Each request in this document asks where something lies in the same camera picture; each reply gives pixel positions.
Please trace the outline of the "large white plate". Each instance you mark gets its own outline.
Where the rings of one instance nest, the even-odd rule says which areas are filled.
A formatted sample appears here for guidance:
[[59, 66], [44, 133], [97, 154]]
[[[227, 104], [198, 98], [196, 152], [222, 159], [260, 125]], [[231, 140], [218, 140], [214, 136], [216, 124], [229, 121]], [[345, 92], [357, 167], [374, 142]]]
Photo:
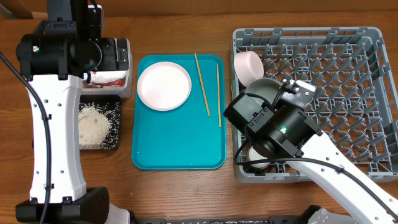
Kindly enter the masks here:
[[182, 106], [192, 90], [188, 72], [174, 62], [157, 62], [147, 67], [137, 81], [137, 94], [149, 108], [170, 111]]

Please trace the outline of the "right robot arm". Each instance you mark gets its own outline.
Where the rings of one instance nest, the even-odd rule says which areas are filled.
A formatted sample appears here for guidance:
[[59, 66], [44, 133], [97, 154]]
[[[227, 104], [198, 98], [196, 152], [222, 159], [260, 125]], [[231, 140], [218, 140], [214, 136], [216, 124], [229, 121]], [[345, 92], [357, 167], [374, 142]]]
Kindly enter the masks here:
[[305, 174], [351, 216], [338, 222], [397, 223], [397, 199], [373, 182], [333, 144], [305, 112], [315, 87], [303, 81], [261, 78], [252, 83], [262, 93], [241, 92], [224, 117], [261, 155], [238, 166], [288, 163]]

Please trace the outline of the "red snack wrapper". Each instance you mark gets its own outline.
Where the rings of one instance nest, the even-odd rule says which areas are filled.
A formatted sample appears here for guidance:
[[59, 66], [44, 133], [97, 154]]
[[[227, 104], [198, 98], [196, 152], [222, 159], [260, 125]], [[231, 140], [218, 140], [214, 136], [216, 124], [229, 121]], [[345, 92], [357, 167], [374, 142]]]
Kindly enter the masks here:
[[87, 83], [86, 85], [88, 86], [94, 86], [95, 88], [102, 88], [104, 86], [116, 86], [116, 87], [121, 87], [124, 85], [124, 80], [123, 79], [119, 79], [119, 80], [115, 80], [115, 81], [111, 81], [108, 83], [95, 83], [95, 82], [90, 82]]

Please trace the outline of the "pink shallow bowl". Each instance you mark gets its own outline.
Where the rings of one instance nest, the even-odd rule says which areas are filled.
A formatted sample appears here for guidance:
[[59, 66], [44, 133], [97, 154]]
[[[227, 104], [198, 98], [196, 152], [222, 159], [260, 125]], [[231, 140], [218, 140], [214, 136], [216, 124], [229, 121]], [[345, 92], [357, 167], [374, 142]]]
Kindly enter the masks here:
[[237, 53], [233, 65], [236, 76], [245, 87], [264, 76], [262, 60], [254, 51]]

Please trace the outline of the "grey bowl with rice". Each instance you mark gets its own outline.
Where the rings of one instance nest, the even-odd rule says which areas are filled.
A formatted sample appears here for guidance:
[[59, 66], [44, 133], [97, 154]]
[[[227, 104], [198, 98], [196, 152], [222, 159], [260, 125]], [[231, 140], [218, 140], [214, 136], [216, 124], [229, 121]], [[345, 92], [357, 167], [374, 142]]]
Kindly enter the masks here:
[[245, 93], [253, 93], [264, 97], [269, 103], [273, 103], [274, 98], [282, 85], [281, 82], [271, 78], [261, 78], [252, 82]]

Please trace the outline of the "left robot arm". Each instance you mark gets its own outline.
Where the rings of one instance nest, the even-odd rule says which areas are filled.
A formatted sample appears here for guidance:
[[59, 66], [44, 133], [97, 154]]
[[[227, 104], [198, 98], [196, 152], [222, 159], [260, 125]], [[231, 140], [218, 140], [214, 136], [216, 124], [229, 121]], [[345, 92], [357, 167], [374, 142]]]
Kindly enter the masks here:
[[105, 187], [89, 188], [80, 162], [78, 110], [84, 82], [110, 64], [131, 72], [126, 39], [101, 36], [103, 10], [95, 1], [49, 1], [48, 18], [22, 37], [14, 70], [29, 92], [34, 174], [28, 200], [16, 206], [22, 223], [134, 223], [113, 205]]

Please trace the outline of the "small white cup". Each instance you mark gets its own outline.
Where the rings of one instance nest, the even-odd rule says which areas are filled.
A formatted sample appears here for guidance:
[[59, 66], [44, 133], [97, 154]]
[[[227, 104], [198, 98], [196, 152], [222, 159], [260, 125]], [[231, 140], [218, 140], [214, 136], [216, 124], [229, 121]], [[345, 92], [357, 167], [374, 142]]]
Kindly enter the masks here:
[[[247, 153], [248, 161], [257, 161], [257, 160], [262, 160], [262, 159], [267, 159], [267, 158], [260, 155], [253, 147], [250, 147], [248, 149], [248, 153]], [[268, 167], [269, 164], [270, 164], [269, 162], [263, 162], [263, 163], [251, 164], [251, 167], [256, 168], [256, 169], [265, 169]]]

